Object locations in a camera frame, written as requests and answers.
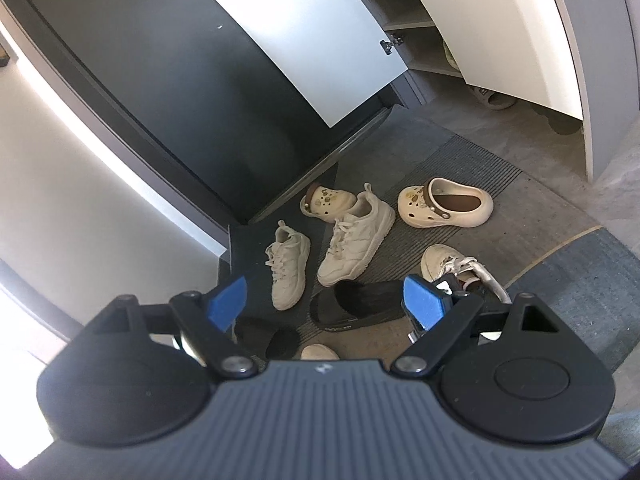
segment striped mat section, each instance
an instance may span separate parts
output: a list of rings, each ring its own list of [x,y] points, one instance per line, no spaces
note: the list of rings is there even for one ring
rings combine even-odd
[[[380,198],[398,212],[398,194],[408,186],[428,182],[436,176],[448,178],[486,190],[498,196],[522,171],[499,156],[487,151],[464,137],[454,135],[431,156],[396,182]],[[433,244],[445,243],[459,227],[443,226],[431,229],[416,229],[405,224],[399,216],[386,236],[378,252],[358,278],[364,283],[398,280],[404,278],[419,262],[424,250]],[[327,226],[321,258],[324,258],[331,238],[332,227]],[[322,290],[318,282],[314,295]],[[320,331],[308,320],[299,327],[302,341],[308,341]]]

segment black door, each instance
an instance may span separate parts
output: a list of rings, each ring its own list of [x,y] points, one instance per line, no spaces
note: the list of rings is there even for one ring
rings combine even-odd
[[[239,221],[382,108],[374,96],[327,127],[215,0],[30,2],[102,89]]]

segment metal screw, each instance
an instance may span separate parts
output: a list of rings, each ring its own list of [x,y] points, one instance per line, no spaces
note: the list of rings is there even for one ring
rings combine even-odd
[[[418,374],[426,367],[427,361],[413,355],[405,355],[396,361],[396,368],[407,374]]]
[[[222,369],[230,374],[245,374],[253,368],[254,362],[241,355],[233,355],[222,361]]]

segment yellow curved line on mat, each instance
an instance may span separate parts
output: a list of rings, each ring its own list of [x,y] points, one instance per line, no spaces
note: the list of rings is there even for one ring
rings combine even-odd
[[[602,229],[602,227],[603,226],[601,226],[601,225],[596,225],[594,227],[590,227],[586,231],[582,231],[581,233],[578,233],[577,235],[572,236],[568,240],[565,240],[564,242],[562,242],[560,245],[554,247],[550,251],[547,251],[542,256],[540,256],[539,258],[534,260],[532,263],[530,263],[528,266],[526,266],[524,268],[524,270],[522,270],[521,272],[516,274],[515,277],[511,278],[507,282],[507,284],[504,286],[504,288],[509,288],[511,285],[513,285],[513,283],[516,282],[516,280],[519,280],[522,276],[524,276],[527,272],[529,272],[531,269],[533,269],[533,267],[535,267],[537,264],[539,264],[542,260],[546,260],[549,256],[551,256],[556,251],[559,251],[560,249],[562,249],[565,245],[568,245],[571,242],[576,241],[578,238],[582,238],[584,235],[588,235],[589,233],[593,233],[594,231],[597,231],[598,229]]]

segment door threshold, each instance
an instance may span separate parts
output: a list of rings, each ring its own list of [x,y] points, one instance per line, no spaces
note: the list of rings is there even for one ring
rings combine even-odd
[[[296,196],[300,191],[305,189],[316,178],[322,175],[332,165],[334,165],[340,156],[348,152],[357,142],[364,140],[373,130],[375,130],[382,121],[384,121],[391,113],[391,108],[384,108],[374,115],[364,126],[360,127],[351,137],[346,139],[337,148],[321,159],[314,167],[307,171],[300,179],[295,181],[287,190],[276,197],[271,203],[259,211],[253,218],[249,220],[249,224],[254,224],[266,218],[268,215],[276,211],[285,202]]]

